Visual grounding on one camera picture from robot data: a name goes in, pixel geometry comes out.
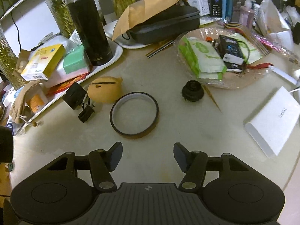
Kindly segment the amber tape roll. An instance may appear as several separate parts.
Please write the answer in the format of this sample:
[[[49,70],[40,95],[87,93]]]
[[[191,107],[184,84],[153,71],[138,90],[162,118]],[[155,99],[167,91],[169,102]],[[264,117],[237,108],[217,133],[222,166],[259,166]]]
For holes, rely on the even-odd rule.
[[[139,139],[154,130],[159,113],[159,105],[153,96],[145,92],[131,92],[114,103],[110,123],[124,138]]]

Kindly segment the black cylindrical adapter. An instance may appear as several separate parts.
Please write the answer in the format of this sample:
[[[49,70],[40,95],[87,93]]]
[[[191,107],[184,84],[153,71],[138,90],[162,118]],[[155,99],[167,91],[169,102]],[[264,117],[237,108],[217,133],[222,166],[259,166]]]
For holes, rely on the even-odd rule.
[[[63,101],[73,110],[80,106],[86,96],[86,90],[74,82],[63,96]]]

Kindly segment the black knob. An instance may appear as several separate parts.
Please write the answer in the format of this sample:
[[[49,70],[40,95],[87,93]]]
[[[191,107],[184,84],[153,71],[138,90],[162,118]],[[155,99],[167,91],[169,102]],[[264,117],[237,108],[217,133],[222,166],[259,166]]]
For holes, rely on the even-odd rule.
[[[204,90],[201,84],[196,80],[188,81],[181,93],[183,98],[189,102],[198,102],[204,96]]]

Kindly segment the yellow earbud case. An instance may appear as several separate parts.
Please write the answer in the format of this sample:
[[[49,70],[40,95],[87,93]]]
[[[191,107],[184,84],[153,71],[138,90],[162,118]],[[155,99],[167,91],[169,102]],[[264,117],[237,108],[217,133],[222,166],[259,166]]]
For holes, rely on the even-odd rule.
[[[97,103],[111,104],[123,96],[123,78],[110,76],[99,77],[88,86],[87,94]]]

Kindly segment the white flat box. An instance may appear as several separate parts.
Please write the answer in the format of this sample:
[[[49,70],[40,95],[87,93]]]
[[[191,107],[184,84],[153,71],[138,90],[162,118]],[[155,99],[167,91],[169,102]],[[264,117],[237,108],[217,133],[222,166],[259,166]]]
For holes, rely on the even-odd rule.
[[[278,156],[299,119],[299,103],[280,87],[244,128],[268,158]]]

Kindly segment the red flat packet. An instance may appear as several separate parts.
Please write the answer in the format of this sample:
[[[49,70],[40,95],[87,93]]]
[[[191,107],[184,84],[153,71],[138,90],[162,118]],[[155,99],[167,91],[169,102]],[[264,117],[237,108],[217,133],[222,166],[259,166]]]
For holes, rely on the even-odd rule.
[[[67,90],[68,88],[71,87],[71,85],[74,83],[74,82],[79,82],[80,80],[83,80],[86,78],[86,76],[88,75],[88,73],[86,74],[83,74],[83,75],[80,75],[80,76],[77,76],[75,78],[72,78],[68,81],[65,81],[63,83],[60,83],[58,85],[55,85],[51,88],[49,88],[46,96],[49,97],[49,96],[52,96],[52,95],[55,95],[55,94],[58,94],[58,93],[61,93],[61,92],[64,92],[65,90]]]

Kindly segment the orange snack packet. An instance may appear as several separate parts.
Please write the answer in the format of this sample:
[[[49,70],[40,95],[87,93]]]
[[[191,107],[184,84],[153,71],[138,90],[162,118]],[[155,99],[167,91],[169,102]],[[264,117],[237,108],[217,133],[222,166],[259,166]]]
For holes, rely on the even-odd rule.
[[[33,113],[37,113],[48,103],[48,99],[44,94],[34,94],[26,97],[25,102]]]

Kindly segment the green wet wipe pack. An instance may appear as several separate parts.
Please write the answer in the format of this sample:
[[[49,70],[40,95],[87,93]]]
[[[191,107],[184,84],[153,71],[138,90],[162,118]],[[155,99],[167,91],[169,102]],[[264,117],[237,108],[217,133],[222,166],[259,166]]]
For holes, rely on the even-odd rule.
[[[178,49],[199,79],[222,80],[227,67],[211,43],[196,37],[182,38]]]

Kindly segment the glass snack dish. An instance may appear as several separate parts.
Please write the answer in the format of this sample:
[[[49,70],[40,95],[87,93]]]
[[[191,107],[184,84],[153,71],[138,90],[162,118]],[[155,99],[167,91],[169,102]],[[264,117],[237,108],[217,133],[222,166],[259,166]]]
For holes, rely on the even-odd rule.
[[[222,80],[199,79],[190,69],[188,63],[178,49],[182,38],[196,37],[211,43],[227,67]],[[271,64],[264,61],[267,51],[261,50],[261,43],[255,38],[247,38],[221,27],[204,27],[186,33],[176,40],[180,61],[185,65],[193,79],[203,84],[224,89],[244,88],[271,72]]]

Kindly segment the white plastic tray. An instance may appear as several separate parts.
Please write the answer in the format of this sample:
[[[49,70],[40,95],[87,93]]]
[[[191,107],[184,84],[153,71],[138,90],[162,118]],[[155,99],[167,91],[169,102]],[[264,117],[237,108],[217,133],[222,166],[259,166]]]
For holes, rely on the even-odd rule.
[[[113,35],[113,30],[114,27],[116,25],[117,21],[113,21],[107,25],[104,26],[104,31],[105,31],[105,35],[107,37],[107,40],[109,42],[109,46],[110,49],[112,51],[113,57],[112,59],[107,62],[104,65],[101,66],[92,66],[92,64],[90,63],[90,72],[88,73],[88,75],[86,76],[85,79],[80,80],[78,83],[82,83],[84,82],[86,79],[90,78],[91,76],[95,75],[96,73],[104,70],[105,68],[111,66],[112,64],[114,64],[123,54],[123,47],[121,46],[121,38],[117,38],[116,41],[112,41],[112,35]],[[79,38],[79,35],[77,33],[77,31],[74,31],[73,34],[70,37],[70,41],[68,42],[68,45],[71,46],[71,51],[74,50],[74,48],[78,47],[81,45],[81,41]],[[56,66],[56,69],[53,71],[52,75],[50,76],[50,79],[43,81],[43,86],[49,90],[49,88],[58,85],[60,83],[63,83],[65,81],[68,81],[72,78],[75,78],[77,76],[83,75],[81,71],[77,71],[71,74],[66,74],[66,72],[64,71],[63,68],[63,63],[64,63],[64,58],[58,63],[58,65]],[[46,98],[48,99],[48,103],[43,107],[43,109],[35,114],[31,115],[31,118],[28,118],[27,121],[28,122],[32,122],[37,116],[39,116],[44,110],[46,110],[48,107],[50,107],[54,102],[56,102],[59,98],[61,98],[64,94],[65,94],[66,90],[49,96]]]

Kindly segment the glass vase with stems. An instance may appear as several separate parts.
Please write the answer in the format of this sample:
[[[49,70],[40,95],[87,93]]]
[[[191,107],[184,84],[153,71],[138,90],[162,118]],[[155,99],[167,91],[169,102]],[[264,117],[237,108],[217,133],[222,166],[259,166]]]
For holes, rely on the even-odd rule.
[[[5,75],[11,85],[15,90],[26,85],[26,81],[20,76],[15,76],[13,74],[16,65],[17,57],[9,46],[6,37],[4,35],[3,29],[1,27],[0,32],[0,61],[1,61],[1,73]]]

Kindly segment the black zip case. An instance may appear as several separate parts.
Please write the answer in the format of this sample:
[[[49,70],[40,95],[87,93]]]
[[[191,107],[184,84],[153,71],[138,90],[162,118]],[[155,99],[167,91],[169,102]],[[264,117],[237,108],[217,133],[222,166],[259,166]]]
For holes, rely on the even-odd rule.
[[[152,44],[198,29],[200,11],[192,6],[172,6],[129,30],[130,37],[141,44]]]

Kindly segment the brown paper envelope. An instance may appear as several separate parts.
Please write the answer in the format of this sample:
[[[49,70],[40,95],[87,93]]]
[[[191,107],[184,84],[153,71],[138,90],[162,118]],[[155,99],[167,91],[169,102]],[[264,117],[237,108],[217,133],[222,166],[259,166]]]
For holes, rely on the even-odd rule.
[[[179,1],[180,0],[140,0],[127,6],[114,27],[112,41],[136,25],[147,21]]]

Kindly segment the black thermos bottle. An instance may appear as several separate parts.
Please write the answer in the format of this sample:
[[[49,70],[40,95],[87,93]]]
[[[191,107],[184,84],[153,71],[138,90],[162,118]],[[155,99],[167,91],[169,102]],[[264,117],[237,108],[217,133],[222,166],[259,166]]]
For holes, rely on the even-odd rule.
[[[64,0],[75,29],[93,66],[109,62],[113,55],[94,0]]]

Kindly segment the beige drawstring pouch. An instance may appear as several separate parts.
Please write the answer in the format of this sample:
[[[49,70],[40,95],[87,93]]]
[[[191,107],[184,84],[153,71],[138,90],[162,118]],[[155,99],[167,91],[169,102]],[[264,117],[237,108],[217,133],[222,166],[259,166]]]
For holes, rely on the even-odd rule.
[[[22,122],[21,115],[24,112],[25,108],[25,101],[26,101],[26,94],[33,89],[35,86],[39,85],[41,83],[41,80],[35,80],[30,81],[27,83],[18,96],[16,97],[16,100],[14,101],[11,109],[10,109],[10,116],[12,118],[12,121],[16,124],[20,124]]]

